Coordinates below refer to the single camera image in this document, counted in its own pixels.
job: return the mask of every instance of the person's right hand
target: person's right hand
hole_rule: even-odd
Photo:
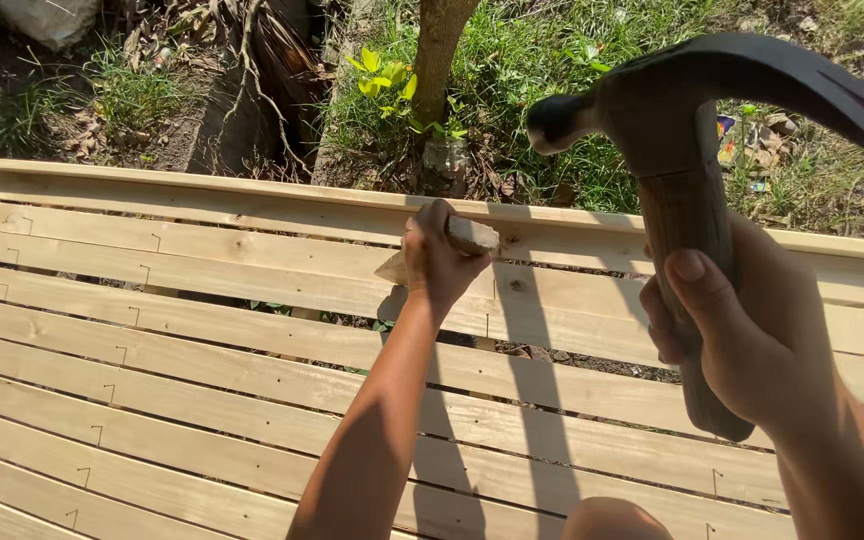
[[[709,387],[770,436],[834,421],[840,383],[814,272],[744,217],[732,213],[729,224],[735,288],[702,251],[675,251],[665,261],[669,285],[702,333]],[[661,359],[684,362],[654,276],[639,298]]]

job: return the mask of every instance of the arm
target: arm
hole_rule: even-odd
[[[450,246],[446,220],[453,212],[439,199],[406,223],[408,299],[312,472],[295,511],[292,540],[389,537],[412,468],[439,326],[492,261]]]
[[[665,262],[669,285],[702,333],[702,371],[732,412],[772,438],[796,530],[805,539],[864,538],[864,410],[835,370],[812,271],[732,215],[735,288],[702,252]],[[664,362],[684,359],[653,279],[643,289]]]

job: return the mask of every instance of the knee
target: knee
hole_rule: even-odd
[[[671,540],[672,537],[662,523],[634,502],[624,498],[588,497],[568,514],[561,538]]]

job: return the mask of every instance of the wooden bench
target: wooden bench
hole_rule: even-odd
[[[428,201],[0,160],[0,538],[284,538],[385,338],[330,313],[396,318],[376,244]],[[714,440],[647,377],[639,217],[452,204],[503,262],[445,320],[479,348],[437,344],[392,537],[556,540],[591,496],[677,539],[794,537],[769,439]],[[815,267],[864,402],[864,240],[771,233]]]

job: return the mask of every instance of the claw hammer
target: claw hammer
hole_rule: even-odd
[[[581,96],[547,97],[529,110],[540,154],[567,150],[591,133],[608,136],[638,180],[655,274],[687,361],[680,366],[689,419],[742,441],[755,428],[729,411],[702,373],[702,335],[666,280],[666,256],[703,251],[733,282],[732,234],[718,154],[715,101],[777,105],[864,148],[864,82],[799,46],[753,33],[694,37],[608,71]],[[662,129],[644,129],[646,125]]]

